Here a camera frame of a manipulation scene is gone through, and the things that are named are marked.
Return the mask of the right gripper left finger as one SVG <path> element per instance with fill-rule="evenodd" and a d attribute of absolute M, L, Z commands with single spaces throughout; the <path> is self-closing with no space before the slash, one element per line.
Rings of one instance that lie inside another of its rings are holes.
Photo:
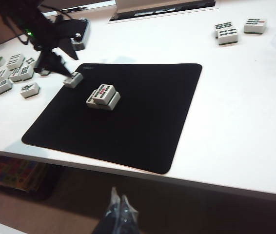
<path fill-rule="evenodd" d="M 93 234 L 114 234 L 117 228 L 120 211 L 120 197 L 116 187 L 111 189 L 110 203 L 97 226 L 92 231 Z"/>

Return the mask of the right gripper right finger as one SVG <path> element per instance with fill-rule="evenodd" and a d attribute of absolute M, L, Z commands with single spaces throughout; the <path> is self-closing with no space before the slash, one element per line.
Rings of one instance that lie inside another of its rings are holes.
<path fill-rule="evenodd" d="M 121 197 L 120 206 L 120 233 L 139 234 L 138 211 L 129 203 L 126 195 Z"/>

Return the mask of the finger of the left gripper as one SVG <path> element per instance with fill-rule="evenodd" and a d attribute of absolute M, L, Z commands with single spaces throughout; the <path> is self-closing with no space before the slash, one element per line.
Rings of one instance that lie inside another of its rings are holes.
<path fill-rule="evenodd" d="M 78 56 L 72 46 L 71 37 L 52 36 L 52 49 L 59 48 L 64 51 L 69 57 L 78 60 Z"/>
<path fill-rule="evenodd" d="M 51 50 L 42 50 L 34 66 L 34 71 L 40 74 L 42 71 L 47 70 L 64 76 L 70 76 L 71 72 L 61 61 L 62 57 Z"/>

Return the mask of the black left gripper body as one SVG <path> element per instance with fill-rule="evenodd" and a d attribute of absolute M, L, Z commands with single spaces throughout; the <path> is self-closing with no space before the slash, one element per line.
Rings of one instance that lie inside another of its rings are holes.
<path fill-rule="evenodd" d="M 38 22 L 33 21 L 27 24 L 27 30 L 31 33 L 28 35 L 34 47 L 42 49 L 54 49 L 59 47 L 60 40 L 60 24 L 50 21 Z"/>

